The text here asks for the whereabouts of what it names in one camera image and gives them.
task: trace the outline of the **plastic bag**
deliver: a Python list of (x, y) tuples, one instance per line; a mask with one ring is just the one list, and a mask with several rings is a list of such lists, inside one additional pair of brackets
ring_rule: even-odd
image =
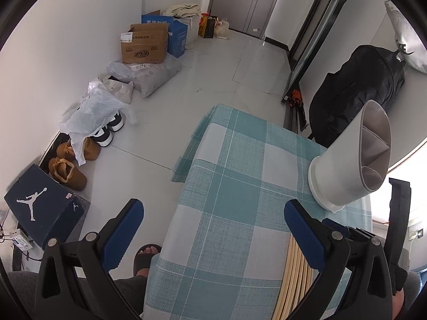
[(113, 79), (95, 78), (93, 81), (89, 82), (88, 94), (90, 94), (95, 87), (108, 91), (123, 103), (131, 103), (132, 91), (134, 88), (133, 82), (126, 84)]
[(201, 19), (201, 13), (197, 13), (191, 17), (179, 18), (177, 19), (181, 23), (188, 26), (187, 30), (187, 39), (185, 41), (185, 49), (193, 49), (193, 42), (197, 40), (199, 35), (199, 24)]
[(163, 63), (124, 64), (119, 62), (107, 66), (108, 73), (119, 81), (134, 84), (142, 97), (151, 95), (168, 82), (181, 68), (181, 62), (169, 53)]
[(427, 73), (427, 50), (424, 44), (398, 8), (390, 0), (385, 5), (400, 54), (409, 66)]
[(215, 26), (214, 36), (216, 38), (227, 39), (228, 37), (228, 28), (230, 23), (227, 22), (227, 18), (222, 19), (220, 22), (217, 22)]
[(86, 163), (83, 156), (84, 139), (106, 126), (118, 111), (124, 113), (131, 124), (137, 122), (129, 104), (123, 103), (104, 89), (94, 87), (82, 99), (80, 107), (71, 109), (62, 116), (59, 130), (70, 136), (79, 166)]

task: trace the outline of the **jumpman logo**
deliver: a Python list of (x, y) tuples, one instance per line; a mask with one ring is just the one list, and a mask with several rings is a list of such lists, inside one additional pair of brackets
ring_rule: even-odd
[(43, 191), (40, 194), (36, 192), (34, 195), (26, 196), (26, 200), (16, 200), (16, 202), (18, 202), (18, 203), (28, 204), (29, 211), (31, 213), (31, 221), (35, 221), (34, 215), (33, 215), (33, 204), (34, 204), (35, 200), (37, 199), (37, 197), (39, 197), (47, 189), (48, 188), (44, 188)]

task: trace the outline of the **green and white checkered tablecloth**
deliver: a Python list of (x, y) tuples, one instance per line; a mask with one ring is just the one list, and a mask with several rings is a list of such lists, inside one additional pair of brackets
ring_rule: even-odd
[(312, 197), (308, 167), (324, 150), (255, 116), (213, 107), (173, 171), (172, 181), (185, 186), (151, 264), (144, 319), (270, 320), (290, 237), (288, 200), (298, 199), (316, 219), (372, 230), (365, 201), (334, 214)]

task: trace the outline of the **brown shoe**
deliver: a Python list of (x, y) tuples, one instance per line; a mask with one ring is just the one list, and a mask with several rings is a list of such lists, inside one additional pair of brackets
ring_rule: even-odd
[[(101, 152), (101, 147), (96, 144), (91, 138), (86, 137), (83, 142), (83, 155), (88, 161), (96, 160)], [(61, 159), (73, 161), (76, 159), (76, 154), (71, 146), (71, 139), (68, 142), (62, 143), (56, 149), (56, 155)]]
[(83, 190), (88, 181), (75, 164), (59, 157), (50, 159), (49, 171), (56, 181), (77, 191)]

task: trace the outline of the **foot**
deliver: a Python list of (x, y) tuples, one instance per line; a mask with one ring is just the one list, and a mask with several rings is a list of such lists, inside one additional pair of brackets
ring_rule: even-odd
[[(145, 250), (141, 251), (140, 254), (159, 254), (159, 251), (156, 247), (148, 247)], [(136, 275), (142, 275), (143, 277), (148, 277), (149, 268), (143, 268), (139, 270)]]

